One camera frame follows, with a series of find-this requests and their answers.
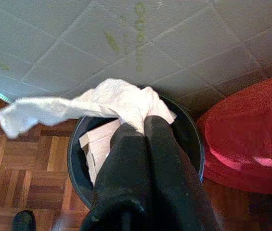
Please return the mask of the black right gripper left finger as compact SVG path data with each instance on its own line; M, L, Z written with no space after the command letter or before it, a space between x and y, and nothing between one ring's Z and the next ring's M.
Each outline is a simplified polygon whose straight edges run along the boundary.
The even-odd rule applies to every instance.
M82 231L151 231L152 183L144 136L127 123L110 141L110 153L93 188Z

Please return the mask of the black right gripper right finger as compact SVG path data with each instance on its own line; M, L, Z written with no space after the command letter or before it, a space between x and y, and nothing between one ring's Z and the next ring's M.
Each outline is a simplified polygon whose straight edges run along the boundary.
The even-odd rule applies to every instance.
M188 155L159 116L144 121L157 231L212 231L214 213Z

